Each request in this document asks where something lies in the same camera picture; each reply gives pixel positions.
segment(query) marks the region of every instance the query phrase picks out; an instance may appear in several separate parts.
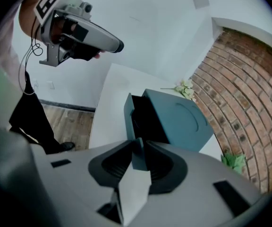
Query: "red brick wall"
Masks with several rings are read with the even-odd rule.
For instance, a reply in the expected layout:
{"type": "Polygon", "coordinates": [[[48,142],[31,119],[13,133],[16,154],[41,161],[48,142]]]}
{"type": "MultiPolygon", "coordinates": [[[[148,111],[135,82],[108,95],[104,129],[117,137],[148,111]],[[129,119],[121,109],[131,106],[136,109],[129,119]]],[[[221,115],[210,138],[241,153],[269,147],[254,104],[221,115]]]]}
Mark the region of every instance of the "red brick wall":
{"type": "Polygon", "coordinates": [[[243,176],[272,191],[272,48],[225,29],[192,79],[222,150],[245,154],[243,176]]]}

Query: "person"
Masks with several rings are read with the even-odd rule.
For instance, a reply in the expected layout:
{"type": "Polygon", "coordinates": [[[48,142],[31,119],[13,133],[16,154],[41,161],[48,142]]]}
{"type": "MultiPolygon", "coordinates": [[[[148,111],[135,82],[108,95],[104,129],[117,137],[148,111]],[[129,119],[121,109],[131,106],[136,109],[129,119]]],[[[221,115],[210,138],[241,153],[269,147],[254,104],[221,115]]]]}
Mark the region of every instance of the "person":
{"type": "MultiPolygon", "coordinates": [[[[45,115],[43,106],[37,95],[33,93],[29,74],[25,73],[25,70],[19,70],[20,61],[11,45],[14,17],[19,6],[21,5],[19,10],[20,27],[25,34],[31,36],[32,25],[35,19],[33,9],[38,1],[39,0],[19,0],[4,17],[0,25],[0,66],[5,70],[8,78],[19,90],[21,90],[19,85],[20,81],[26,93],[23,94],[22,92],[22,97],[11,115],[9,120],[11,124],[10,131],[22,134],[31,143],[37,143],[32,138],[36,139],[46,154],[53,154],[70,150],[75,145],[73,142],[63,142],[60,144],[55,140],[53,130],[45,115]]],[[[37,28],[38,25],[39,22],[36,21],[34,28],[37,28]]],[[[63,21],[61,20],[53,25],[53,36],[57,36],[61,33],[62,25],[63,21]]]]}

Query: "black pants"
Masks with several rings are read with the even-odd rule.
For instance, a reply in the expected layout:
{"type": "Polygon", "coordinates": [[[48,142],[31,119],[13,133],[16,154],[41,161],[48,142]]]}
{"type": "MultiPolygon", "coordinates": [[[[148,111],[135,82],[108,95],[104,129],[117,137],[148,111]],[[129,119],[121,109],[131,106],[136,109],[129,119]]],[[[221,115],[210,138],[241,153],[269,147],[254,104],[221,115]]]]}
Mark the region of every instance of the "black pants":
{"type": "MultiPolygon", "coordinates": [[[[26,93],[32,93],[33,89],[30,82],[29,74],[26,73],[26,93]]],[[[36,143],[30,137],[27,137],[19,128],[26,134],[36,139],[44,148],[46,154],[57,153],[60,151],[60,144],[55,140],[53,130],[49,124],[43,106],[38,100],[37,95],[23,94],[19,100],[9,123],[11,131],[22,134],[30,143],[36,143]]]]}

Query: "hand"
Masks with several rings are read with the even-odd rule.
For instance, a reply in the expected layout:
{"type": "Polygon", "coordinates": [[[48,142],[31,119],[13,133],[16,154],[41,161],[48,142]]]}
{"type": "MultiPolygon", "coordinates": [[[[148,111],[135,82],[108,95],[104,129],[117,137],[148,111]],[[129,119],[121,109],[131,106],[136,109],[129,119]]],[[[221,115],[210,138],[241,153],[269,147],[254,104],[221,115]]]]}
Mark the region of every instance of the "hand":
{"type": "MultiPolygon", "coordinates": [[[[60,35],[62,33],[62,28],[64,27],[65,20],[60,18],[60,19],[55,19],[54,24],[52,26],[52,31],[51,31],[51,40],[52,41],[58,41],[60,39],[60,35]]],[[[73,24],[71,26],[71,31],[74,31],[76,27],[76,24],[73,24]]],[[[94,58],[98,59],[100,58],[100,54],[97,54],[94,56],[94,58]]]]}

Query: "white table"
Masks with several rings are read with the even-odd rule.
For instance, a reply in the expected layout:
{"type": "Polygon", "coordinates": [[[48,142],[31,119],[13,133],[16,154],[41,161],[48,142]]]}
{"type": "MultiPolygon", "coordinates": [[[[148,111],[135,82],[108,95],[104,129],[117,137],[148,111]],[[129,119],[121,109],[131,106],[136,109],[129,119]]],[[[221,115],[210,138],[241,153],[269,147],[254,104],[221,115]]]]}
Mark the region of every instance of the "white table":
{"type": "MultiPolygon", "coordinates": [[[[144,90],[148,88],[182,97],[174,90],[160,89],[174,86],[138,70],[112,64],[96,107],[89,148],[127,140],[123,108],[129,93],[142,96],[144,90]]],[[[221,160],[222,151],[215,135],[200,150],[200,153],[221,160]]]]}

